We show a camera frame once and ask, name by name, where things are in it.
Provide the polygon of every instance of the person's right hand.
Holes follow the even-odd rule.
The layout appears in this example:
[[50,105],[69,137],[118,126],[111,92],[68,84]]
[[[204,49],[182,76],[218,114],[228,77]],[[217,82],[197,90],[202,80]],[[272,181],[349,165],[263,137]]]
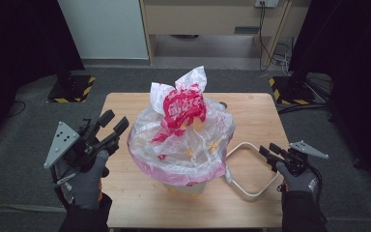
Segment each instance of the person's right hand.
[[286,191],[307,191],[312,193],[318,186],[318,179],[309,168],[306,168],[306,170],[297,177],[293,176],[281,161],[276,163],[276,168],[282,176],[284,176]]

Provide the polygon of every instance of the gray glove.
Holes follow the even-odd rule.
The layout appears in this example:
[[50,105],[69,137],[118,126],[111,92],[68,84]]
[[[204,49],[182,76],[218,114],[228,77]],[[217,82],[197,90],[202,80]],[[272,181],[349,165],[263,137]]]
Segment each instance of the gray glove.
[[74,205],[81,209],[98,210],[101,201],[101,172],[108,160],[107,151],[100,151],[96,157],[95,164],[88,172],[78,172],[69,166],[64,159],[55,163],[58,178],[64,178],[72,173],[74,177],[66,181],[63,189],[67,189],[73,197]]
[[306,168],[306,170],[297,177],[293,176],[281,161],[276,163],[276,168],[282,176],[284,176],[287,191],[313,192],[318,186],[318,179],[309,168]]

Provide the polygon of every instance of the translucent plastic bag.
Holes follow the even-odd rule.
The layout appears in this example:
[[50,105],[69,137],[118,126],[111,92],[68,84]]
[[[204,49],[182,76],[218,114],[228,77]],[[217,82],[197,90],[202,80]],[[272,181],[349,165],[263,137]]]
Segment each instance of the translucent plastic bag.
[[235,123],[222,104],[203,97],[204,67],[175,84],[176,88],[152,83],[151,103],[131,128],[128,150],[150,177],[173,186],[192,186],[224,175]]

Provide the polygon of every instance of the table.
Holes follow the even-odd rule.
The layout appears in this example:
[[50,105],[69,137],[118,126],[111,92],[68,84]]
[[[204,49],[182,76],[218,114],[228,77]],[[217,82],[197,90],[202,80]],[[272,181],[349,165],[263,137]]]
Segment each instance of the table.
[[[262,43],[270,54],[281,37],[298,36],[310,2],[279,0],[276,8],[265,9]],[[150,62],[158,35],[253,35],[263,49],[258,37],[261,8],[254,6],[254,0],[140,0]],[[264,66],[270,62],[265,50],[261,59]]]
[[[287,149],[288,140],[269,94],[205,93],[205,98],[226,102],[236,130],[228,148],[241,142],[269,146],[274,142]],[[278,178],[255,201],[244,201],[223,177],[206,184],[197,197],[169,192],[162,183],[146,176],[132,160],[127,146],[128,133],[138,114],[150,103],[148,93],[112,93],[102,112],[112,109],[115,118],[98,138],[103,139],[126,116],[128,129],[120,137],[120,149],[110,157],[110,174],[102,179],[103,191],[113,199],[108,225],[118,228],[266,228],[280,227],[282,220]],[[229,159],[234,179],[245,190],[256,192],[274,173],[259,154],[240,150]]]

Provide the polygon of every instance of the wall socket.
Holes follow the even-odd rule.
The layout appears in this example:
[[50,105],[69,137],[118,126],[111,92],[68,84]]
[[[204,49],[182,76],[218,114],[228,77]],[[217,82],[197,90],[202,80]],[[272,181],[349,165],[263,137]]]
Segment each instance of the wall socket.
[[255,1],[255,7],[256,8],[262,8],[261,2],[265,3],[266,8],[276,8],[278,6],[279,0],[256,0]]

